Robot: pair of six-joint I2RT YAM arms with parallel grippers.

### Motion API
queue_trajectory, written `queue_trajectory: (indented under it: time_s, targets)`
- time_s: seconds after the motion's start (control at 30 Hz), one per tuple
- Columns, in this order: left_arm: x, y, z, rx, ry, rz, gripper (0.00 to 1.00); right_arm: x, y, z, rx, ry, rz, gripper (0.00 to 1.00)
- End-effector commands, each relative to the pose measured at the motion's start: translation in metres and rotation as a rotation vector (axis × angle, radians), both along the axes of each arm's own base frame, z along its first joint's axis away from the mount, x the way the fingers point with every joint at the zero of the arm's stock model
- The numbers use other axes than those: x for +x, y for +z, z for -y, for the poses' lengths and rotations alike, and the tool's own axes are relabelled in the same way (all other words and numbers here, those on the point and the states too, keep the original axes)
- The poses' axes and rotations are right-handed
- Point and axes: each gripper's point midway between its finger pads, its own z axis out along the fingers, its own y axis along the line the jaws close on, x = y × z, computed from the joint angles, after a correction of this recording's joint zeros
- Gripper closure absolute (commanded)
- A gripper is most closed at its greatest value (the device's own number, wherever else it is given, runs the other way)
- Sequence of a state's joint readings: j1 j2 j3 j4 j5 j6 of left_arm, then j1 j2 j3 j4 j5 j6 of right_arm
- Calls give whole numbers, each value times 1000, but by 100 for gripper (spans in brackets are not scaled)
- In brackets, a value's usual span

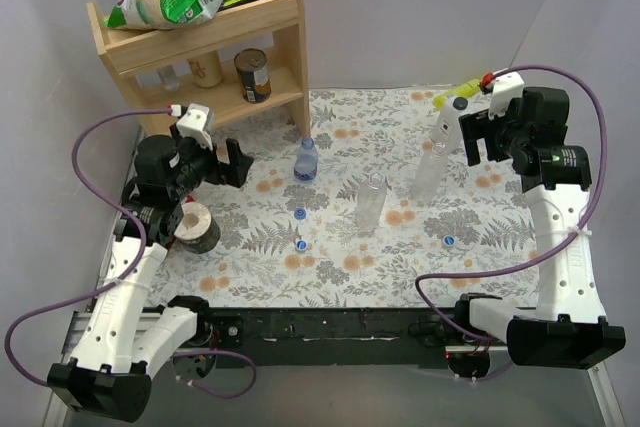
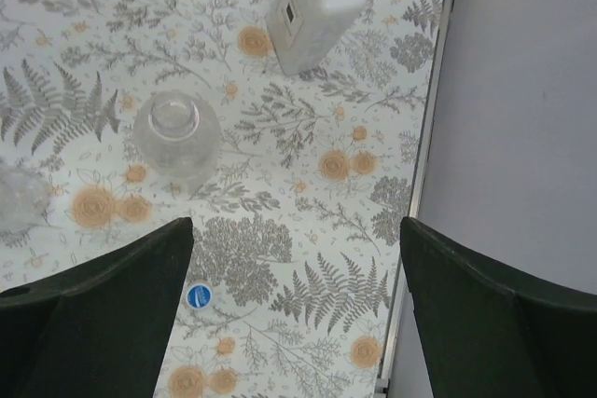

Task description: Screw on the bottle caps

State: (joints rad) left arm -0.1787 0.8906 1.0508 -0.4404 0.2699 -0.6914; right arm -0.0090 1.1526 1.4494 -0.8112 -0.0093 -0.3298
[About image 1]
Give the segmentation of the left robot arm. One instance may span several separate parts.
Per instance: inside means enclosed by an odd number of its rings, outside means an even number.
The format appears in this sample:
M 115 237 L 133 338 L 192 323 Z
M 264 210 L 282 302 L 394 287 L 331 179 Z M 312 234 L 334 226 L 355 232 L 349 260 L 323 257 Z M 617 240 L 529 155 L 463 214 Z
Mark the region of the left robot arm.
M 179 134 L 143 139 L 134 176 L 120 204 L 130 211 L 114 229 L 107 291 L 97 297 L 85 331 L 66 363 L 51 366 L 47 384 L 75 411 L 137 421 L 149 401 L 152 380 L 183 346 L 212 348 L 220 333 L 208 317 L 209 304 L 177 296 L 142 335 L 136 333 L 156 271 L 183 219 L 182 204 L 203 183 L 240 188 L 252 157 L 227 139 L 228 159 Z

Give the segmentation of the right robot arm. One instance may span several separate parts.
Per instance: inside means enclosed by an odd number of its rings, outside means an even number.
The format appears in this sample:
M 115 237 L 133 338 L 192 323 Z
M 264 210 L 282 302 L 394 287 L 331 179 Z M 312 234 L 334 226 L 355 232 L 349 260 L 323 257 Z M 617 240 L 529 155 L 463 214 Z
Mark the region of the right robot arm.
M 475 344 L 486 334 L 505 343 L 519 366 L 589 369 L 622 350 L 623 327 L 608 322 L 595 286 L 589 234 L 586 150 L 565 142 L 568 94 L 527 87 L 505 115 L 486 111 L 460 119 L 467 159 L 478 164 L 483 141 L 491 161 L 509 160 L 521 178 L 539 253 L 538 301 L 521 313 L 502 300 L 473 294 L 452 320 L 454 336 Z

